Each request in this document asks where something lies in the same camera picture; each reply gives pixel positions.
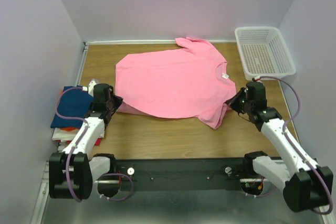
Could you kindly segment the pink t shirt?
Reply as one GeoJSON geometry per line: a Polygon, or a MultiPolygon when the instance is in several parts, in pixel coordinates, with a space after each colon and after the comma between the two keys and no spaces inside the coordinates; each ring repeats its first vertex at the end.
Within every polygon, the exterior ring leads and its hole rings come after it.
{"type": "Polygon", "coordinates": [[[128,54],[115,66],[118,112],[164,119],[198,118],[220,127],[236,94],[227,60],[208,41],[177,38],[179,49],[128,54]]]}

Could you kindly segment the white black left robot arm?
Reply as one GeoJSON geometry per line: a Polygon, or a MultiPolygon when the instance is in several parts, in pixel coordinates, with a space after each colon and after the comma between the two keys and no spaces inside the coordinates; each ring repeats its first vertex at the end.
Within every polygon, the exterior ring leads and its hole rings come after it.
{"type": "Polygon", "coordinates": [[[100,177],[112,179],[116,173],[116,159],[112,154],[89,154],[96,140],[104,133],[112,116],[122,105],[123,99],[114,94],[113,86],[91,81],[86,87],[78,87],[89,94],[93,101],[84,116],[60,118],[82,122],[77,135],[61,152],[49,158],[49,196],[53,199],[74,199],[81,202],[91,195],[93,183],[100,177]]]}

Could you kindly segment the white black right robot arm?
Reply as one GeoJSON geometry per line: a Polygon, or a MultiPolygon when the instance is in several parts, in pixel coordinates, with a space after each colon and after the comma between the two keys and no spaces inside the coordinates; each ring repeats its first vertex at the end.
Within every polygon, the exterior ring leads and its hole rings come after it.
{"type": "Polygon", "coordinates": [[[295,140],[280,113],[269,107],[266,88],[261,78],[254,78],[226,104],[238,114],[247,114],[275,147],[283,164],[273,161],[263,152],[248,153],[241,165],[242,173],[249,178],[257,174],[266,178],[282,191],[287,206],[293,212],[311,210],[319,215],[333,211],[333,172],[310,157],[295,140]]]}

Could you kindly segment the folded navy blue t shirt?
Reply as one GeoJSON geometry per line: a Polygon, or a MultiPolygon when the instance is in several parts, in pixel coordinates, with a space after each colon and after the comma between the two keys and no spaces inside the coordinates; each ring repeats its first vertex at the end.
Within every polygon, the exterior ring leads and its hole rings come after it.
{"type": "MultiPolygon", "coordinates": [[[[87,113],[91,103],[93,102],[93,97],[82,90],[82,86],[77,86],[80,89],[71,90],[66,92],[60,99],[58,105],[58,112],[63,116],[68,117],[78,117],[84,118],[87,113]]],[[[54,116],[54,119],[51,123],[51,128],[81,128],[81,120],[69,120],[62,119],[58,115],[54,116]]]]}

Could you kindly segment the white plastic basket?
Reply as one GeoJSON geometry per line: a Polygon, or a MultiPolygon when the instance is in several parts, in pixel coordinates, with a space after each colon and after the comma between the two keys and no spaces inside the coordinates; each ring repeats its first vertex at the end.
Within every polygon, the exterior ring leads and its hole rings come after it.
{"type": "Polygon", "coordinates": [[[296,67],[280,30],[276,27],[238,27],[235,37],[246,80],[256,76],[283,78],[296,67]]]}

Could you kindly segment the folded white t shirt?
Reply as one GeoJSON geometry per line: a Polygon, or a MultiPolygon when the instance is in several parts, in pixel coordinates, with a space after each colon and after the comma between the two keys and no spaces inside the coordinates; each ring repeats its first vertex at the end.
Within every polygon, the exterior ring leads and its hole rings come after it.
{"type": "Polygon", "coordinates": [[[61,141],[61,142],[72,141],[76,137],[78,132],[79,129],[71,132],[66,132],[62,131],[61,128],[55,128],[51,139],[53,141],[61,141]]]}

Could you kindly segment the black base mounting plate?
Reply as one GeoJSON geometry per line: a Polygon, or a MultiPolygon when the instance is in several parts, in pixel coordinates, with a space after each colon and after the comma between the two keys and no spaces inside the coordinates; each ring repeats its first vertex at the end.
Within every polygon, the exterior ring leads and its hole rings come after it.
{"type": "Polygon", "coordinates": [[[249,195],[272,191],[271,183],[260,175],[247,173],[243,159],[119,159],[116,176],[97,181],[98,193],[115,199],[139,191],[236,190],[249,195]]]}

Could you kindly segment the aluminium frame rail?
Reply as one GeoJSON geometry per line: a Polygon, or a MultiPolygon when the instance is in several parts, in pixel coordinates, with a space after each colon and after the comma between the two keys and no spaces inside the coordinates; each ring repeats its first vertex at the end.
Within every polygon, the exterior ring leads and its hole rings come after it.
{"type": "Polygon", "coordinates": [[[49,195],[49,161],[46,162],[41,177],[40,188],[35,203],[31,224],[41,224],[49,195]]]}

